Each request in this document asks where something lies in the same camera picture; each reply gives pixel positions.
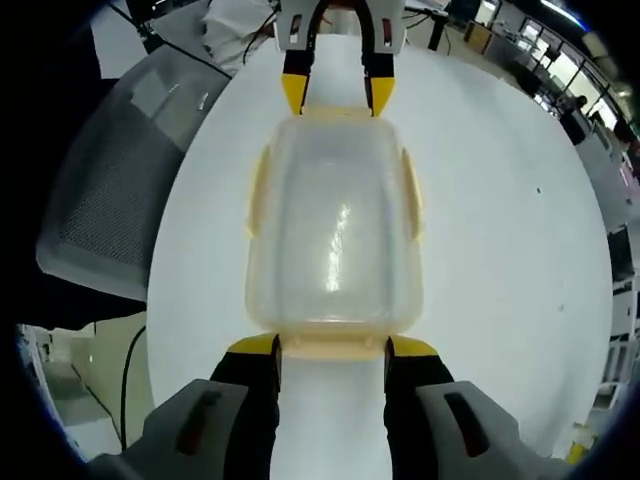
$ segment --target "office chair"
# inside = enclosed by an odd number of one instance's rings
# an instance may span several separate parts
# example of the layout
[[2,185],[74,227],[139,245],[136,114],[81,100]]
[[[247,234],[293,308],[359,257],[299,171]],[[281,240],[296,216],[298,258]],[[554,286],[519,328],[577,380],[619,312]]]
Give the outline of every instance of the office chair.
[[227,77],[168,46],[118,81],[59,171],[36,246],[44,273],[146,301],[171,186],[227,83]]

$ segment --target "white round table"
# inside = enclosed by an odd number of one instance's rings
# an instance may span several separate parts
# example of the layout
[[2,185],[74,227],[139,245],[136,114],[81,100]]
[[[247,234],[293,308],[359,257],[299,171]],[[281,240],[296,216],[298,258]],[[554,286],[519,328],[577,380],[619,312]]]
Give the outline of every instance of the white round table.
[[[359,39],[320,35],[307,105],[364,106]],[[260,332],[245,310],[249,193],[261,149],[290,115],[283,55],[266,42],[222,93],[182,164],[156,242],[147,341],[154,401],[208,378]],[[406,47],[383,113],[424,199],[424,309],[405,334],[441,354],[562,454],[590,410],[607,352],[604,227],[559,123],[493,76]],[[272,478],[391,478],[382,359],[283,360]]]

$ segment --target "plastic container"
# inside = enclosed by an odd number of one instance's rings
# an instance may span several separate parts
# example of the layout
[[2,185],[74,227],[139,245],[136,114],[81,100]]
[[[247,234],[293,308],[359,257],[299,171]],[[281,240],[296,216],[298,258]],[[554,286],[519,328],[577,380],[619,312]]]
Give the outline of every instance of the plastic container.
[[393,126],[305,111],[264,151],[251,201],[250,317],[285,354],[382,354],[422,310],[421,204]]

